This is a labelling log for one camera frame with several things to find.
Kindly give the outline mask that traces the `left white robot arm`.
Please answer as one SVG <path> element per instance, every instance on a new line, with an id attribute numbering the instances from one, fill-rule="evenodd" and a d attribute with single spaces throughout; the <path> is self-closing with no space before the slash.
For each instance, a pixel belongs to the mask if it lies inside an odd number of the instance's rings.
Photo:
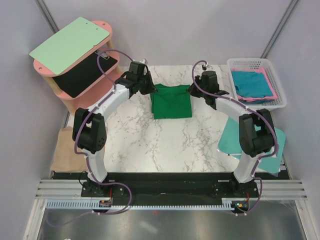
<path id="1" fill-rule="evenodd" d="M 74 153 L 84 156 L 88 177 L 94 181 L 92 191 L 99 197 L 110 191 L 109 183 L 104 181 L 108 171 L 102 153 L 107 141 L 106 120 L 134 94 L 148 95 L 157 91 L 147 68 L 142 72 L 126 71 L 112 84 L 96 103 L 86 109 L 78 108 L 73 122 Z"/>

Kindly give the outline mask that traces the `green t shirt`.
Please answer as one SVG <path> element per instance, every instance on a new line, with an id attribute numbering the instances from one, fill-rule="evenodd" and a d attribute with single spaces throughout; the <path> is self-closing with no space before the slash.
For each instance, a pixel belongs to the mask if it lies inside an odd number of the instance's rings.
<path id="1" fill-rule="evenodd" d="M 157 92 L 150 94 L 151 113 L 155 120 L 192 117 L 190 85 L 155 85 Z"/>

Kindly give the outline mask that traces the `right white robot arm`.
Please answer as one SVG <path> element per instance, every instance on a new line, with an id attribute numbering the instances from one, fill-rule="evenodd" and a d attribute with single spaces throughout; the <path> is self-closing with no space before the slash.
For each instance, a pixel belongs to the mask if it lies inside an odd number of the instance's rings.
<path id="1" fill-rule="evenodd" d="M 233 172 L 235 181 L 229 184 L 229 191 L 235 197 L 242 196 L 247 191 L 247 182 L 255 177 L 256 168 L 263 158 L 278 153 L 277 136 L 272 118 L 268 110 L 262 115 L 262 110 L 250 109 L 233 97 L 217 95 L 202 89 L 193 76 L 193 87 L 201 97 L 212 97 L 215 110 L 222 112 L 238 123 L 239 143 L 242 149 L 239 164 Z"/>

